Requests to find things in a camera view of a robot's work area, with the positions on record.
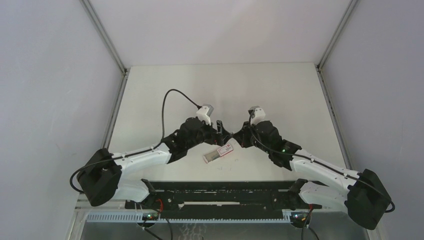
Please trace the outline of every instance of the gray floor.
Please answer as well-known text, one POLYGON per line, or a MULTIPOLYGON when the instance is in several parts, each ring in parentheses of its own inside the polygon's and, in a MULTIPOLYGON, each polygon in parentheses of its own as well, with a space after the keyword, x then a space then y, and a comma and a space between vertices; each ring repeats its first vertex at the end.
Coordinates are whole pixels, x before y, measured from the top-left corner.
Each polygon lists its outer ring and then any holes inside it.
MULTIPOLYGON (((321 240, 367 240, 366 231, 339 212, 312 214, 310 226, 321 240)), ((164 240, 170 240, 166 223, 150 228, 164 240)), ((174 240, 283 240, 301 239, 301 230, 288 223, 172 223, 174 240)), ((82 240, 156 240, 136 223, 86 223, 82 240)), ((314 240, 309 230, 305 240, 314 240)))

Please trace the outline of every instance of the black cable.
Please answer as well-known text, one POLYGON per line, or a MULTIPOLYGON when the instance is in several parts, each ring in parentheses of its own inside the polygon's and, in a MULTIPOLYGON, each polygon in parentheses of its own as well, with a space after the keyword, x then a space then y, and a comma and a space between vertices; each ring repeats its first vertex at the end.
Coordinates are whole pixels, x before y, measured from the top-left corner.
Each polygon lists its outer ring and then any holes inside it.
MULTIPOLYGON (((269 152, 272 152, 272 153, 281 154, 281 155, 295 156, 295 157, 303 158, 303 159, 306 159, 306 160, 309 160, 309 161, 311 161, 311 160, 312 160, 312 158, 310 158, 310 157, 308 157, 308 156, 304 156, 304 155, 300 155, 300 154, 292 154, 292 153, 287 153, 287 152, 282 152, 282 151, 276 151, 276 150, 273 150, 273 149, 271 149, 271 148, 269 148, 269 147, 265 146, 265 145, 264 145, 261 141, 259 141, 259 139, 255 136, 255 133, 254 133, 254 130, 253 130, 253 127, 252 127, 252 124, 251 124, 251 122, 252 122, 252 117, 253 117, 254 113, 255 113, 255 111, 252 111, 252 113, 251 113, 251 114, 250 114, 250 116, 249 116, 248 126, 249 126, 249 129, 250 129, 250 133, 252 134, 252 136, 253 136, 254 140, 256 141, 256 143, 258 143, 258 144, 262 145, 265 149, 267 149, 269 152)), ((351 175, 346 175, 346 176, 344 176, 344 173, 343 173, 343 172, 338 171, 338 170, 336 170, 336 169, 334 169, 334 168, 332 168, 332 167, 330 167, 330 166, 327 166, 327 165, 325 165, 325 164, 324 164, 324 163, 322 163, 322 162, 319 162, 319 161, 314 160, 314 161, 313 161, 313 163, 316 163, 316 164, 318 164, 318 165, 321 165, 321 166, 323 166, 323 167, 324 167, 324 168, 326 168, 326 169, 329 169, 329 170, 331 170, 331 171, 333 171, 333 172, 335 172, 335 173, 337 173, 337 174, 342 175, 343 177, 346 177, 346 178, 349 178, 349 179, 356 180, 356 181, 358 181, 358 182, 360 182, 360 183, 362 183, 362 184, 366 185, 366 186, 367 186, 367 187, 369 187, 370 189, 374 190, 376 193, 378 193, 379 195, 381 195, 381 196, 382 196, 382 197, 383 197, 386 201, 388 201, 388 202, 391 204, 391 209, 386 210, 386 211, 385 211, 385 213, 391 213, 391 212, 393 212, 393 211, 395 210, 395 204, 393 203, 392 199, 390 199, 389 197, 387 197, 385 194, 383 194, 381 191, 379 191, 378 189, 376 189, 376 188, 375 188, 374 186, 372 186, 371 184, 368 184, 367 182, 362 181, 362 180, 360 180, 359 178, 354 177, 354 176, 351 176, 351 175)))
POLYGON ((311 214, 312 214, 312 210, 314 210, 314 208, 313 208, 313 207, 311 207, 311 208, 310 208, 309 213, 308 213, 308 214, 307 214, 307 216, 306 216, 305 223, 303 224, 302 232, 300 233, 300 239, 301 239, 301 240, 304 240, 304 230, 305 230, 306 225, 307 225, 307 223, 308 223, 308 219, 309 219, 309 217, 310 217, 310 216, 311 216, 311 214))
MULTIPOLYGON (((160 139, 160 141, 159 141, 159 143, 157 144, 157 145, 155 145, 153 148, 148 148, 148 149, 145 149, 145 150, 141 150, 141 151, 137 151, 137 152, 133 152, 133 153, 130 153, 130 154, 127 154, 125 157, 132 157, 132 156, 135 156, 135 155, 139 155, 139 154, 144 154, 144 153, 147 153, 147 152, 150 152, 150 151, 152 151, 152 150, 155 150, 155 149, 157 149, 161 144, 162 144, 162 141, 163 141, 163 139, 165 138, 165 119, 164 119, 164 112, 165 112, 165 102, 166 102, 166 100, 167 100, 167 96, 168 96, 168 94, 170 93, 170 92, 172 92, 172 91, 175 91, 175 92, 178 92, 178 93, 180 93, 180 94, 182 94, 187 100, 189 100, 192 104, 194 104, 196 107, 197 107, 197 109, 200 109, 202 106, 200 106, 200 105, 197 105, 193 100, 191 100, 187 95, 185 95, 182 91, 180 91, 180 90, 178 90, 178 89, 169 89, 166 93, 165 93, 165 96, 163 97, 163 102, 162 102, 162 116, 161 116, 161 118, 162 118, 162 137, 161 137, 161 139, 160 139)), ((73 180, 74 180, 74 177, 75 177, 75 175, 77 175, 79 172, 81 172, 82 170, 84 170, 84 169, 86 169, 86 168, 88 168, 88 167, 91 167, 91 166, 93 166, 93 165, 97 165, 97 164, 101 164, 101 163, 106 163, 106 162, 110 162, 110 161, 115 161, 115 160, 119 160, 119 159, 122 159, 123 157, 122 156, 119 156, 119 157, 115 157, 115 158, 111 158, 111 159, 105 159, 105 160, 100 160, 100 161, 98 161, 98 162, 95 162, 95 163, 91 163, 91 164, 88 164, 88 165, 85 165, 85 166, 82 166, 82 167, 80 167, 80 168, 78 168, 78 170, 76 170, 75 172, 73 172, 72 173, 72 175, 70 176, 70 178, 69 178, 69 184, 70 184, 70 186, 71 186, 71 188, 73 188, 75 191, 77 191, 77 192, 79 192, 80 194, 83 194, 84 193, 84 191, 82 191, 82 190, 80 190, 80 189, 78 189, 75 185, 74 185, 74 182, 73 182, 73 180)))
MULTIPOLYGON (((160 214, 162 213, 161 211, 159 211, 159 210, 157 210, 157 209, 154 209, 154 208, 152 208, 152 207, 149 207, 149 206, 143 205, 143 204, 141 204, 141 203, 139 203, 139 202, 136 202, 136 204, 138 204, 138 205, 140 206, 140 208, 150 209, 150 210, 153 210, 153 211, 157 212, 157 213, 159 214, 159 216, 160 216, 160 214)), ((165 219, 165 220, 166 220, 166 222, 168 223, 169 231, 170 231, 170 234, 171 234, 171 240, 173 240, 173 238, 174 238, 174 233, 173 233, 173 230, 172 230, 171 223, 170 223, 170 221, 168 220, 168 218, 164 217, 164 219, 165 219)), ((144 222, 141 224, 141 227, 143 227, 143 225, 146 223, 146 221, 147 221, 147 220, 144 220, 144 222)), ((156 234, 154 234, 153 232, 151 232, 151 231, 147 231, 147 230, 148 230, 147 228, 144 228, 144 230, 145 230, 146 232, 148 232, 149 234, 151 234, 153 237, 157 238, 158 240, 162 240, 160 237, 158 237, 158 236, 157 236, 156 234)))
POLYGON ((316 240, 320 240, 317 233, 312 229, 312 227, 308 227, 308 229, 312 232, 312 234, 315 236, 316 240))

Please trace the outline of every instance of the red and white label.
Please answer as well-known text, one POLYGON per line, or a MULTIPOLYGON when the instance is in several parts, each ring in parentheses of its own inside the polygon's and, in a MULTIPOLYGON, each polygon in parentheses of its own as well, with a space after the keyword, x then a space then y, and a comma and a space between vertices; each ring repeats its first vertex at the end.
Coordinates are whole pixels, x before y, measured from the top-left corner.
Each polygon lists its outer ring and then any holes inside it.
POLYGON ((226 144, 226 145, 218 148, 218 153, 219 153, 219 156, 222 157, 222 156, 224 156, 226 154, 231 153, 233 150, 234 149, 233 149, 233 147, 230 144, 226 144))

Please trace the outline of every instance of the white table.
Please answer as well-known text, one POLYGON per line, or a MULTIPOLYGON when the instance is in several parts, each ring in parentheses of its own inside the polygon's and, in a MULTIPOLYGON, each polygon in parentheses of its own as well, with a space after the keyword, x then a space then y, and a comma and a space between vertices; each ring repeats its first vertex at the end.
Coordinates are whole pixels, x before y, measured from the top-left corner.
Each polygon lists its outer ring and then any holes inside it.
MULTIPOLYGON (((125 152, 156 144, 162 132, 161 107, 169 89, 179 89, 197 104, 211 104, 213 122, 230 132, 261 106, 280 135, 311 154, 345 167, 330 113, 312 63, 251 63, 135 66, 129 73, 109 151, 125 152)), ((165 105, 165 136, 179 129, 197 109, 177 92, 165 105)), ((150 181, 288 181, 303 177, 277 167, 261 150, 241 148, 206 164, 202 158, 218 148, 200 144, 186 157, 146 168, 133 177, 150 181)))

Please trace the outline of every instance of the white wall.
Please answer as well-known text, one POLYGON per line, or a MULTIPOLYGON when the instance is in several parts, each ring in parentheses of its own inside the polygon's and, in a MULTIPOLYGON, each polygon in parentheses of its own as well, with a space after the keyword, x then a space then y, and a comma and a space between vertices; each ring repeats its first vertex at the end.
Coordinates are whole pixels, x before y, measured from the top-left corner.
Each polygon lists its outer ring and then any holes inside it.
POLYGON ((121 74, 77 0, 0 7, 1 239, 60 240, 121 74))
POLYGON ((374 170, 396 211, 389 239, 422 239, 424 1, 361 1, 324 76, 358 169, 374 170))
POLYGON ((91 0, 126 67, 318 63, 350 0, 91 0))

